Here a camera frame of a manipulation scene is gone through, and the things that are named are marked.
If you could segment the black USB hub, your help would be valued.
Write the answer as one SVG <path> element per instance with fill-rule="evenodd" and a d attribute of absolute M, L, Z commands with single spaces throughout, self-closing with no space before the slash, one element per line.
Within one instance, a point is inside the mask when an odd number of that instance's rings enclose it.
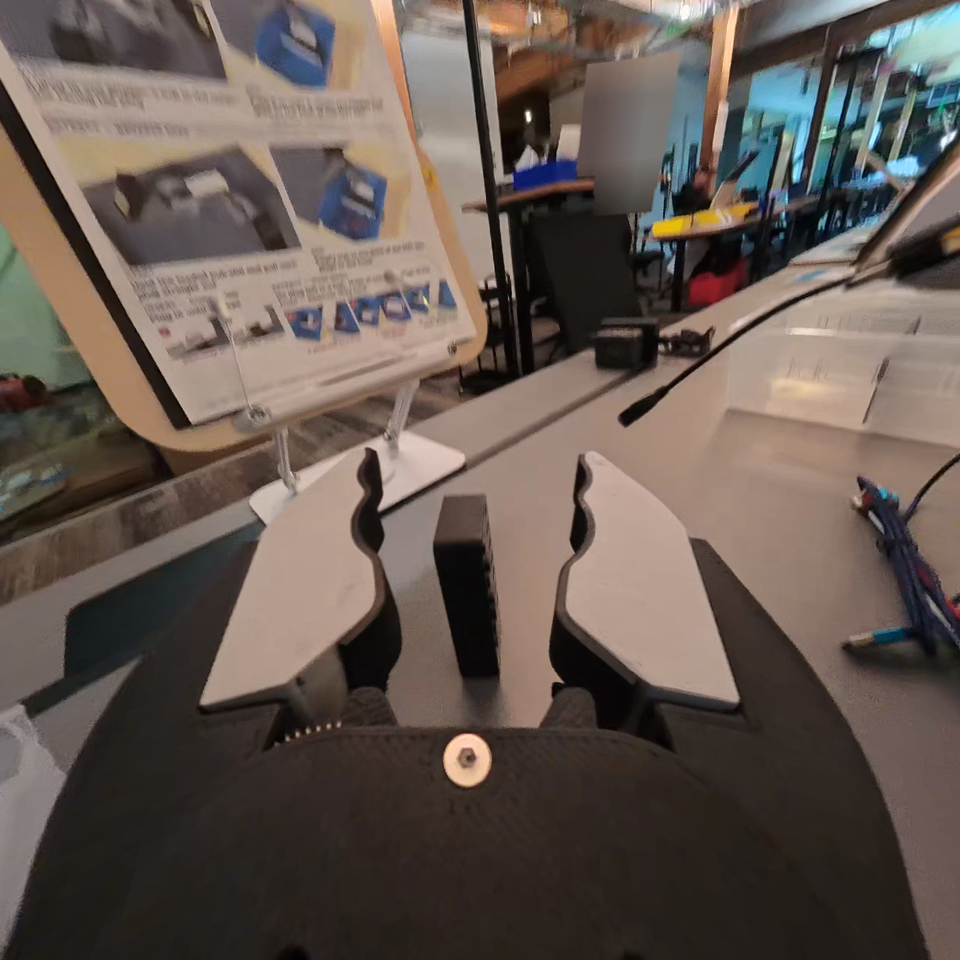
<path fill-rule="evenodd" d="M 498 677 L 500 617 L 485 495 L 447 495 L 442 499 L 433 556 L 461 676 Z"/>

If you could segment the blue storage bin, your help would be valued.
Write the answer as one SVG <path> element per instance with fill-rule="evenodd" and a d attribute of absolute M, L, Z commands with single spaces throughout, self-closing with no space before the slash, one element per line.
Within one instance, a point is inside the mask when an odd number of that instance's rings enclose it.
<path fill-rule="evenodd" d="M 514 191 L 524 192 L 557 185 L 576 185 L 583 180 L 576 159 L 553 159 L 516 169 L 511 174 Z"/>

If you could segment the yellow storage bin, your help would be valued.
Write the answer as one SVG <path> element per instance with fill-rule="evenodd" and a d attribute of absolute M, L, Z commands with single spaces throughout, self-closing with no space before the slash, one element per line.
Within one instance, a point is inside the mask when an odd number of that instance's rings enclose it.
<path fill-rule="evenodd" d="M 658 241 L 668 242 L 722 234 L 750 221 L 758 209 L 759 206 L 754 202 L 710 208 L 655 222 L 650 227 L 650 234 Z"/>

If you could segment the wooden instruction board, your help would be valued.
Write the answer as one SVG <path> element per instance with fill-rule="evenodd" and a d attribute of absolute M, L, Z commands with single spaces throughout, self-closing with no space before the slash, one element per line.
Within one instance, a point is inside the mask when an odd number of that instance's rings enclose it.
<path fill-rule="evenodd" d="M 2 221 L 121 421 L 221 450 L 474 359 L 388 2 L 2 2 Z"/>

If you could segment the clear plastic bin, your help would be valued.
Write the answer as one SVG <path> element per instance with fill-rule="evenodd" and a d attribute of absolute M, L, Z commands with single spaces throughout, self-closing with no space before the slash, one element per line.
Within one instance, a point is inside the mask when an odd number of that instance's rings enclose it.
<path fill-rule="evenodd" d="M 958 276 L 837 287 L 727 354 L 730 410 L 958 449 Z"/>

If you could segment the white board stand base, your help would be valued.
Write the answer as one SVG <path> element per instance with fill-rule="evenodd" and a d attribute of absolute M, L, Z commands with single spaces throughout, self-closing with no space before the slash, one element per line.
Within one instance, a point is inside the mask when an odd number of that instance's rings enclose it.
<path fill-rule="evenodd" d="M 272 440 L 278 477 L 259 487 L 248 498 L 248 506 L 258 521 L 264 524 L 273 521 L 295 495 L 319 481 L 356 451 L 372 451 L 378 458 L 381 511 L 397 506 L 458 473 L 466 464 L 462 450 L 425 438 L 408 427 L 420 386 L 420 381 L 408 381 L 397 391 L 387 425 L 378 436 L 300 470 L 292 467 L 289 429 L 276 430 Z"/>

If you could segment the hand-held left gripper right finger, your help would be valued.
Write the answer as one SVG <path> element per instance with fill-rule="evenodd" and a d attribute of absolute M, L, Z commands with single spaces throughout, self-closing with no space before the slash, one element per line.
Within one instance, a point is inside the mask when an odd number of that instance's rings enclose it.
<path fill-rule="evenodd" d="M 741 696 L 687 528 L 595 451 L 579 456 L 549 660 L 601 728 L 637 732 L 659 706 L 735 714 Z"/>

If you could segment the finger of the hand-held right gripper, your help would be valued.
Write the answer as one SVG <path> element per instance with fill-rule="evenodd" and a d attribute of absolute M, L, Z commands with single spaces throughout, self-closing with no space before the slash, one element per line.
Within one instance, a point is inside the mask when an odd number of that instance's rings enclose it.
<path fill-rule="evenodd" d="M 855 282 L 903 279 L 958 256 L 959 143 L 951 141 L 861 246 Z"/>

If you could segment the wooden standing desk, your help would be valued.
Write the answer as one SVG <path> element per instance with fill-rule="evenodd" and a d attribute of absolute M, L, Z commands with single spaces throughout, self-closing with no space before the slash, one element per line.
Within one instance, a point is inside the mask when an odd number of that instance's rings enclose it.
<path fill-rule="evenodd" d="M 500 190 L 495 197 L 495 213 L 499 220 L 506 216 L 510 239 L 511 319 L 501 319 L 505 334 L 505 353 L 510 377 L 530 375 L 535 370 L 533 327 L 531 318 L 527 224 L 536 210 L 556 210 L 570 197 L 594 197 L 594 179 L 576 177 L 526 190 Z"/>

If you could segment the black power adapter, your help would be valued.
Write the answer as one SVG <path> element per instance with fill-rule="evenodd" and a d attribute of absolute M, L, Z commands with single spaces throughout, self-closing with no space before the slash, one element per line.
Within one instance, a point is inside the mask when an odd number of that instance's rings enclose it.
<path fill-rule="evenodd" d="M 601 370 L 633 373 L 657 366 L 660 333 L 658 318 L 602 319 L 593 335 L 595 366 Z"/>

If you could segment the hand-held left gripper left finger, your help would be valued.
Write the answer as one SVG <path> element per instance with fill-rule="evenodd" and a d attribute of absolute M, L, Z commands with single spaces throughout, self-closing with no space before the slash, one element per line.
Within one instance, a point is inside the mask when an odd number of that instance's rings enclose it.
<path fill-rule="evenodd" d="M 354 692 L 385 692 L 402 625 L 380 550 L 378 454 L 347 453 L 258 539 L 198 700 L 205 714 L 275 706 L 339 727 Z"/>

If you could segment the black slanted panel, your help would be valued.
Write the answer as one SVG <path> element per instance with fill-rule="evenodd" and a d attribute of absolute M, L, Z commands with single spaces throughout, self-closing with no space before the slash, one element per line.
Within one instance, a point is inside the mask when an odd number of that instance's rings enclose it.
<path fill-rule="evenodd" d="M 537 215 L 527 234 L 529 262 L 544 283 L 567 356 L 591 347 L 603 321 L 642 318 L 626 214 Z"/>

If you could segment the black pole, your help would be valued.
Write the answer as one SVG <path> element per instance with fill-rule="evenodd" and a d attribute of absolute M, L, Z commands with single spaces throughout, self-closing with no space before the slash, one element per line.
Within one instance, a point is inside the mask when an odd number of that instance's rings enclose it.
<path fill-rule="evenodd" d="M 486 87 L 482 72 L 479 26 L 474 1 L 462 1 L 462 19 L 466 53 L 469 61 L 474 114 L 477 129 L 479 157 L 481 162 L 486 220 L 493 262 L 495 290 L 497 294 L 500 329 L 507 364 L 507 373 L 512 380 L 522 377 L 517 334 L 514 325 L 511 297 L 508 292 L 508 276 L 503 253 L 502 233 L 498 211 L 497 177 L 491 141 Z"/>

